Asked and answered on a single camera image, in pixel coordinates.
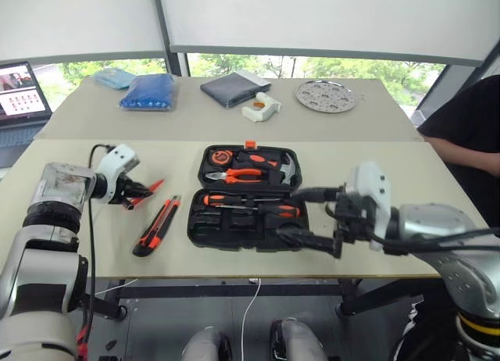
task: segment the pliers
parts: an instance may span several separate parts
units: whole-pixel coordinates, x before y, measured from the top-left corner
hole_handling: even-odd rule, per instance
[[[226,172],[211,172],[207,173],[205,177],[211,180],[224,180],[227,184],[234,183],[260,183],[262,180],[242,180],[238,179],[240,176],[262,176],[263,172],[255,168],[242,168],[239,170],[229,169]]]

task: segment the person's arm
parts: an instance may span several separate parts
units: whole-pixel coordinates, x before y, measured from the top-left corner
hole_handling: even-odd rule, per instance
[[[478,152],[455,145],[443,138],[428,137],[423,134],[422,137],[445,162],[477,168],[500,177],[500,152]]]

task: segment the yellow ring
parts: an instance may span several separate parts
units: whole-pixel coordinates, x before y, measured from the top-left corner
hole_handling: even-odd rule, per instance
[[[483,334],[486,335],[493,335],[493,336],[500,336],[500,327],[497,328],[491,328],[491,327],[484,327],[479,324],[475,324],[474,322],[469,321],[468,319],[464,318],[462,314],[459,313],[460,320],[465,323],[467,326],[470,328],[473,328],[476,331],[482,332]]]

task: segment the light blue package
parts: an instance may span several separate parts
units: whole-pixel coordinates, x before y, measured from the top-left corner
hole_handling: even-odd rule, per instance
[[[170,109],[174,99],[174,79],[169,74],[137,76],[120,106],[127,109]]]
[[[121,70],[120,68],[105,68],[94,73],[94,79],[96,81],[113,89],[128,88],[135,77],[134,74]]]

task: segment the laptop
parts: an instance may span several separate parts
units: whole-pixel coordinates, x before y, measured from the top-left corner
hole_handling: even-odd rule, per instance
[[[0,65],[0,168],[17,161],[51,115],[28,62]]]

